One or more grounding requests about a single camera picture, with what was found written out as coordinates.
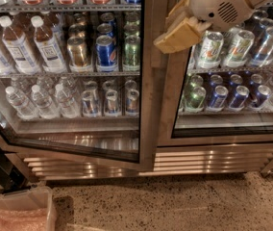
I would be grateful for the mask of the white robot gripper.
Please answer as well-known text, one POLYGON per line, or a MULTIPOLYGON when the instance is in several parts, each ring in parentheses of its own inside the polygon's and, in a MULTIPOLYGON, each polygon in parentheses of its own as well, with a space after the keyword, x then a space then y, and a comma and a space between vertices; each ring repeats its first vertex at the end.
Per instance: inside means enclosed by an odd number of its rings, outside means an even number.
POLYGON ((165 20, 167 31, 154 45, 163 54, 186 50, 199 43, 210 26, 214 31, 227 31, 247 20, 254 8, 255 0, 180 0, 165 20))

